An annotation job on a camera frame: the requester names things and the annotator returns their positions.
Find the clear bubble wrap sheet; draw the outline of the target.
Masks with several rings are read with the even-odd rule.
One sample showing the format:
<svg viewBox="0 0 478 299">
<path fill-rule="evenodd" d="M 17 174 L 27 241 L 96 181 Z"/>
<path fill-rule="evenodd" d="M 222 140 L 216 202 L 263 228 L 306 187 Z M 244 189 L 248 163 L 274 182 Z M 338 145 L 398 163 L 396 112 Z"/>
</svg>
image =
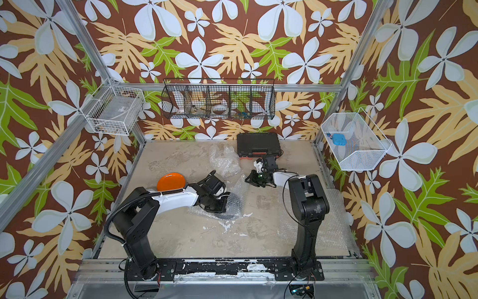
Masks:
<svg viewBox="0 0 478 299">
<path fill-rule="evenodd" d="M 209 161 L 213 170 L 223 178 L 241 173 L 240 159 L 232 146 L 212 145 L 209 151 Z"/>
</svg>

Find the black plate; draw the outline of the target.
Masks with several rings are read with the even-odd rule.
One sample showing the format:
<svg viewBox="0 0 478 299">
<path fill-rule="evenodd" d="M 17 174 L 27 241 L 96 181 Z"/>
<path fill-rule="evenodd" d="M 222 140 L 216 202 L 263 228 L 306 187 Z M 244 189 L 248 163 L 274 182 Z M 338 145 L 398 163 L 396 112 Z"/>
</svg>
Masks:
<svg viewBox="0 0 478 299">
<path fill-rule="evenodd" d="M 236 214 L 227 214 L 227 213 L 214 214 L 214 216 L 215 216 L 217 219 L 222 219 L 222 220 L 227 220 L 227 221 L 235 220 L 235 219 L 238 218 L 238 216 L 237 216 Z"/>
</svg>

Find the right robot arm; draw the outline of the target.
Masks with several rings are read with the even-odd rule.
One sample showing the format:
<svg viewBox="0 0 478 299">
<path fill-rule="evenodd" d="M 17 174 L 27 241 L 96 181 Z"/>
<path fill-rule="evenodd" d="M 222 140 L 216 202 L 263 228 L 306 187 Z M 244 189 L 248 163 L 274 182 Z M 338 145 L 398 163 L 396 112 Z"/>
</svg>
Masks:
<svg viewBox="0 0 478 299">
<path fill-rule="evenodd" d="M 298 225 L 296 242 L 291 251 L 291 273 L 295 279 L 312 277 L 324 280 L 321 264 L 316 257 L 316 243 L 318 230 L 330 211 L 330 205 L 318 176 L 301 176 L 291 171 L 259 173 L 253 170 L 245 182 L 255 187 L 281 187 L 283 201 L 285 191 L 289 191 L 291 208 L 284 208 Z"/>
</svg>

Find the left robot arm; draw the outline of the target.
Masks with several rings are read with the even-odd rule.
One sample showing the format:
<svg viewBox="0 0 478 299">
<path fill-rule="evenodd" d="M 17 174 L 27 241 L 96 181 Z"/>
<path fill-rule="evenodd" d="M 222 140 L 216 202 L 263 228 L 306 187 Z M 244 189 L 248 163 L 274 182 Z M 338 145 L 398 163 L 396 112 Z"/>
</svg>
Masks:
<svg viewBox="0 0 478 299">
<path fill-rule="evenodd" d="M 226 184 L 211 171 L 197 183 L 188 183 L 179 173 L 163 176 L 150 191 L 143 187 L 132 193 L 107 218 L 105 236 L 119 242 L 127 254 L 127 265 L 149 280 L 158 272 L 157 258 L 151 249 L 148 234 L 156 216 L 179 208 L 198 206 L 211 214 L 227 210 L 230 192 Z"/>
</svg>

